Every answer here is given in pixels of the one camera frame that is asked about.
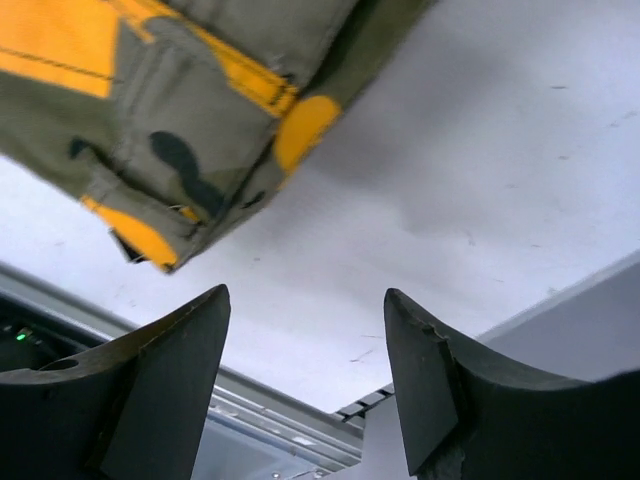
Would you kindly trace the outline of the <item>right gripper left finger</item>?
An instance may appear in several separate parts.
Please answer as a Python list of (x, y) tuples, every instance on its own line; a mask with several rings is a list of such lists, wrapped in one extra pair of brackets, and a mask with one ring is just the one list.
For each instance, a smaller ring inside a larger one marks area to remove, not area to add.
[(5, 479), (191, 477), (231, 314), (216, 286), (166, 316), (66, 355), (1, 311)]

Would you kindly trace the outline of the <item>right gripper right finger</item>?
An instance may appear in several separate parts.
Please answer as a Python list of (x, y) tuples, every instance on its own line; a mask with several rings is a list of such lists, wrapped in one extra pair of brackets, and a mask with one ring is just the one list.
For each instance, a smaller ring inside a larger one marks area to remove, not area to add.
[(638, 477), (637, 372), (585, 382), (526, 365), (395, 288), (385, 294), (384, 323), (411, 476)]

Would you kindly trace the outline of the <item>olive yellow camouflage trousers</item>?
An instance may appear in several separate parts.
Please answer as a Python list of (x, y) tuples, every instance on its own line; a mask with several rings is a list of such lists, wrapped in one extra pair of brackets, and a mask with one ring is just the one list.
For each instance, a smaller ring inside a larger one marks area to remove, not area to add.
[(173, 272), (260, 211), (425, 1), (5, 1), (1, 151)]

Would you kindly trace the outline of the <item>aluminium rail frame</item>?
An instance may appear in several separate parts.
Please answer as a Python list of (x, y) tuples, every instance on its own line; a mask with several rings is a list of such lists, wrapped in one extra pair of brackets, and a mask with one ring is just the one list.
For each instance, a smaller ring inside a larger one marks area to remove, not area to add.
[[(87, 346), (134, 325), (7, 264), (1, 297), (41, 324)], [(386, 385), (333, 414), (323, 413), (232, 370), (213, 389), (194, 476), (197, 479), (324, 479), (361, 462), (366, 415), (394, 394)]]

